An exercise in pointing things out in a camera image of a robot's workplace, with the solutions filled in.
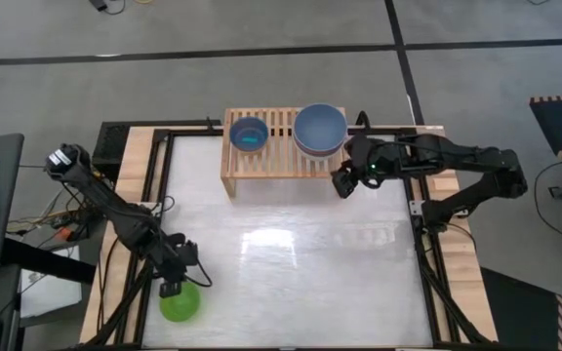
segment gray floor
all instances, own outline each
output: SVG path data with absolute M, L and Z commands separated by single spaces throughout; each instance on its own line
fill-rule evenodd
M 409 43 L 562 38 L 562 0 L 394 3 Z M 109 17 L 86 0 L 0 0 L 0 59 L 393 41 L 377 0 L 127 6 Z M 411 52 L 409 60 L 427 124 L 446 126 L 455 142 L 515 149 L 531 186 L 556 161 L 528 99 L 562 94 L 562 47 Z M 25 134 L 27 165 L 41 165 L 63 141 L 92 150 L 102 121 L 219 118 L 226 107 L 315 101 L 349 116 L 366 110 L 374 123 L 413 123 L 394 53 L 0 66 L 0 134 Z M 474 179 L 460 175 L 462 184 Z M 561 180 L 562 168 L 541 180 L 540 202 L 562 228 L 562 202 L 544 190 Z M 58 189 L 39 170 L 21 170 L 12 217 L 40 213 Z M 532 192 L 484 204 L 470 222 L 483 266 L 562 293 L 562 237 L 539 221 Z M 76 315 L 31 328 L 25 349 L 71 345 L 80 323 Z

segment wooden slatted shelf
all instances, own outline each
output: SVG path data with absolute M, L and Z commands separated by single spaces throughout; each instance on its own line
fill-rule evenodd
M 292 125 L 301 111 L 296 107 L 227 108 L 222 137 L 221 180 L 229 197 L 235 196 L 236 179 L 329 178 L 346 158 L 343 149 L 326 161 L 305 158 L 294 144 Z M 240 117 L 258 117 L 269 129 L 266 146 L 259 153 L 239 151 L 229 141 L 229 129 Z

